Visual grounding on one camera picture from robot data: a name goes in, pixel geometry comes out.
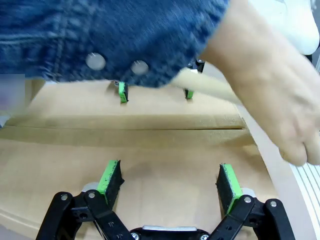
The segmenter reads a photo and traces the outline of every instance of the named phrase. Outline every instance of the human hand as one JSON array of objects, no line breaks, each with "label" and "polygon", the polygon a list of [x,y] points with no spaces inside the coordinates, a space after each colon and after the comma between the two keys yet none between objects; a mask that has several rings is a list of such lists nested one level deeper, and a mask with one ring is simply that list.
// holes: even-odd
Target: human hand
[{"label": "human hand", "polygon": [[222,71],[286,161],[320,164],[320,77],[247,0],[230,0],[201,57]]}]

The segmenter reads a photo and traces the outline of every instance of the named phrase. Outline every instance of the finger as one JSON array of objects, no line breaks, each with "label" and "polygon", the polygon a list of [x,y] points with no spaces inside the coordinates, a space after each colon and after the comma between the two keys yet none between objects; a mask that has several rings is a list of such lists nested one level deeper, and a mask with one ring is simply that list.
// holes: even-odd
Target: finger
[{"label": "finger", "polygon": [[279,149],[281,157],[296,166],[302,166],[307,162],[305,145],[302,142],[288,144]]},{"label": "finger", "polygon": [[304,141],[308,163],[320,165],[320,136],[315,131],[306,141]]}]

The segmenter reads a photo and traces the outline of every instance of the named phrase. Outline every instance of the cardboard surface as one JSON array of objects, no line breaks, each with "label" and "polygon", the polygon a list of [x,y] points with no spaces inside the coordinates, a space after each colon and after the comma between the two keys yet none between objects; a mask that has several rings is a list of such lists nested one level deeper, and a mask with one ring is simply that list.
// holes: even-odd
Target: cardboard surface
[{"label": "cardboard surface", "polygon": [[[114,159],[121,160],[125,180],[115,212],[128,229],[213,231],[222,219],[215,186],[220,163],[232,164],[240,185],[252,188],[261,201],[277,196],[232,104],[200,94],[186,102],[183,90],[168,87],[150,95],[136,88],[130,102],[120,105],[116,95],[101,96],[106,89],[101,83],[76,83],[68,91],[63,90],[68,84],[57,86],[45,86],[27,116],[0,130],[0,224],[5,227],[34,239],[54,194],[79,194],[85,184],[98,182]],[[101,239],[91,224],[77,236]],[[257,238],[244,228],[238,239]]]}]

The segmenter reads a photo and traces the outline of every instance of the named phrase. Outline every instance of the table surface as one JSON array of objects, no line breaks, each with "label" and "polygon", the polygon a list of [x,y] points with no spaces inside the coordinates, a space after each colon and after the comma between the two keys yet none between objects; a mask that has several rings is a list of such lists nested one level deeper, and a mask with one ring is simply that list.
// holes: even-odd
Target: table surface
[{"label": "table surface", "polygon": [[[277,196],[236,107],[197,93],[186,101],[173,87],[131,88],[120,104],[107,82],[46,85],[27,114],[0,131],[0,156],[0,224],[32,239],[54,194],[77,195],[99,181],[109,160],[121,160],[115,212],[129,229],[213,231],[221,163],[232,164],[261,201]],[[77,237],[100,239],[90,224]],[[238,239],[256,236],[244,228]]]}]

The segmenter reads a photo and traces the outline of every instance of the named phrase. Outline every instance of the denim jacket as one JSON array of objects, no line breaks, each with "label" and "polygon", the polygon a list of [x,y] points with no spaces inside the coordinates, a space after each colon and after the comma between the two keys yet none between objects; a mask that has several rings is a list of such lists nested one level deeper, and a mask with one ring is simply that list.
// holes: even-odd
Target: denim jacket
[{"label": "denim jacket", "polygon": [[167,84],[206,46],[228,0],[0,0],[0,74]]}]

